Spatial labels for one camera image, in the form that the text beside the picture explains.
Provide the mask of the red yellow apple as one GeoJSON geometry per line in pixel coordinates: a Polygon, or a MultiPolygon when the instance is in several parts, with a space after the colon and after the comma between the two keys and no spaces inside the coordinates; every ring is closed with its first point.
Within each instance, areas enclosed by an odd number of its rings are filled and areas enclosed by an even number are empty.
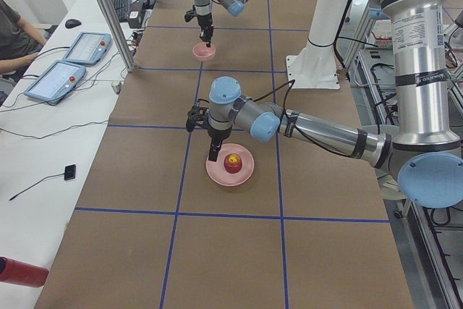
{"type": "Polygon", "coordinates": [[[237,153],[229,153],[224,158],[224,169],[230,174],[236,174],[242,170],[242,158],[237,153]]]}

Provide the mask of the small black square device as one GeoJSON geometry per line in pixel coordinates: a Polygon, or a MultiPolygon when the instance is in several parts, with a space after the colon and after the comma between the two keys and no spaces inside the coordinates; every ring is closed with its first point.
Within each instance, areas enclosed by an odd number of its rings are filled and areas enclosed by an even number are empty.
{"type": "Polygon", "coordinates": [[[77,166],[75,164],[70,164],[64,168],[64,180],[69,181],[76,177],[77,166]]]}

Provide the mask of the aluminium frame post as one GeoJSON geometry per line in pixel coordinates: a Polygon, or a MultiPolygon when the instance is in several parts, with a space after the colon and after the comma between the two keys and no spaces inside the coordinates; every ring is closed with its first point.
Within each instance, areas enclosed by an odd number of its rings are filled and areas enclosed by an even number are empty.
{"type": "Polygon", "coordinates": [[[122,27],[119,24],[119,20],[116,18],[116,12],[111,3],[111,0],[96,0],[102,15],[109,26],[113,40],[118,48],[119,54],[124,62],[126,70],[131,73],[135,68],[135,61],[133,55],[129,50],[126,38],[122,31],[122,27]]]}

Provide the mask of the black computer mouse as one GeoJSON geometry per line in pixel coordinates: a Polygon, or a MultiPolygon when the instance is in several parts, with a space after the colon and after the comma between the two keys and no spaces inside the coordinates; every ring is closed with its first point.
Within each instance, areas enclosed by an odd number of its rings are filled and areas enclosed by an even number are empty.
{"type": "Polygon", "coordinates": [[[81,24],[82,24],[81,21],[79,21],[77,19],[68,19],[64,23],[64,26],[65,26],[66,29],[72,29],[72,28],[80,26],[81,24]]]}

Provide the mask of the pink bowl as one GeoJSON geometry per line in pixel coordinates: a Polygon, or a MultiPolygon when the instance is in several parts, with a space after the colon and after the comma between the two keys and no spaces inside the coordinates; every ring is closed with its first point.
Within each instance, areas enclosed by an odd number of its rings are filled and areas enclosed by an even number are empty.
{"type": "Polygon", "coordinates": [[[216,47],[211,43],[198,43],[192,48],[193,56],[201,62],[210,61],[216,55],[216,47]]]}

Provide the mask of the black keyboard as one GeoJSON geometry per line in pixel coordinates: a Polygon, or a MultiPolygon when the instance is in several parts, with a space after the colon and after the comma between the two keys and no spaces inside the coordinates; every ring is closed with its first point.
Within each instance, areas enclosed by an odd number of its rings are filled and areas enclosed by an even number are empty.
{"type": "Polygon", "coordinates": [[[131,0],[111,0],[116,18],[120,22],[126,22],[129,16],[131,0]]]}

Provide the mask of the lower blue teach pendant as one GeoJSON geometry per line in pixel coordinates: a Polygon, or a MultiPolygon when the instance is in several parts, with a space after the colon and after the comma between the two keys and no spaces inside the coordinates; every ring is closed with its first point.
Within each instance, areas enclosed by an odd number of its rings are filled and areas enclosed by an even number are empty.
{"type": "Polygon", "coordinates": [[[85,74],[86,68],[82,65],[55,61],[28,87],[24,95],[37,101],[57,105],[75,89],[85,74]]]}

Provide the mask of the seated person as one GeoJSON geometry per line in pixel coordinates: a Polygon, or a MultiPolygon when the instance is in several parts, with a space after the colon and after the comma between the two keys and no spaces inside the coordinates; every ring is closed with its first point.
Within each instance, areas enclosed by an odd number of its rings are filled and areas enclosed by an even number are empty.
{"type": "Polygon", "coordinates": [[[47,38],[1,0],[1,75],[19,81],[47,38]]]}

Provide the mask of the pink plate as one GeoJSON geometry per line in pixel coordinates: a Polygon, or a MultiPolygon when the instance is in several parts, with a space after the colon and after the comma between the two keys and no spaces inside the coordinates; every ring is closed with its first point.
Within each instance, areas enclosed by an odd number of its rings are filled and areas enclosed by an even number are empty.
{"type": "Polygon", "coordinates": [[[217,162],[205,161],[205,170],[208,176],[217,184],[233,187],[246,182],[255,168],[254,158],[251,152],[244,146],[236,143],[226,143],[222,145],[217,162]],[[224,158],[229,153],[237,153],[242,158],[242,170],[236,174],[230,174],[224,169],[224,158]]]}

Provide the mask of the red water bottle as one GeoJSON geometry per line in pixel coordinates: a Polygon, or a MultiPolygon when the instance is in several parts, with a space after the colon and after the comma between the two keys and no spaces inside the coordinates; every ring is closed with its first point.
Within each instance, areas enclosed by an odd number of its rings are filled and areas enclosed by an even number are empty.
{"type": "Polygon", "coordinates": [[[42,287],[48,273],[47,268],[1,257],[1,282],[26,287],[42,287]]]}

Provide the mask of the upper blue teach pendant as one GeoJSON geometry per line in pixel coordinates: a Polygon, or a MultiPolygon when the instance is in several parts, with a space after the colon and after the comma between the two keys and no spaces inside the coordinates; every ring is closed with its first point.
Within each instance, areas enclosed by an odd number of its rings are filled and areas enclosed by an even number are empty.
{"type": "Polygon", "coordinates": [[[112,38],[108,33],[81,32],[68,48],[63,60],[93,66],[106,55],[111,42],[112,38]]]}

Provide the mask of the blue teach pendant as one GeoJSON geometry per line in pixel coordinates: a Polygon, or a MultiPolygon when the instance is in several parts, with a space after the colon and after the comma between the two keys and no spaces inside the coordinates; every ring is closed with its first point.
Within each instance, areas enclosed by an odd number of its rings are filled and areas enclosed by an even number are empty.
{"type": "Polygon", "coordinates": [[[108,33],[81,32],[68,48],[63,60],[93,66],[106,55],[111,42],[112,38],[108,33]]]}
{"type": "Polygon", "coordinates": [[[24,95],[37,101],[57,105],[75,89],[85,74],[86,68],[82,65],[55,61],[28,87],[24,95]]]}

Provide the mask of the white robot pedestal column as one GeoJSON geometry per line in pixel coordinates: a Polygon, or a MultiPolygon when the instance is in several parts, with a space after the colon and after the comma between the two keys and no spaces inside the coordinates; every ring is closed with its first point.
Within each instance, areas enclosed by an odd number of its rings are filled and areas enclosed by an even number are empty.
{"type": "Polygon", "coordinates": [[[288,79],[295,89],[338,89],[334,45],[349,0],[317,0],[307,44],[286,58],[288,79]]]}

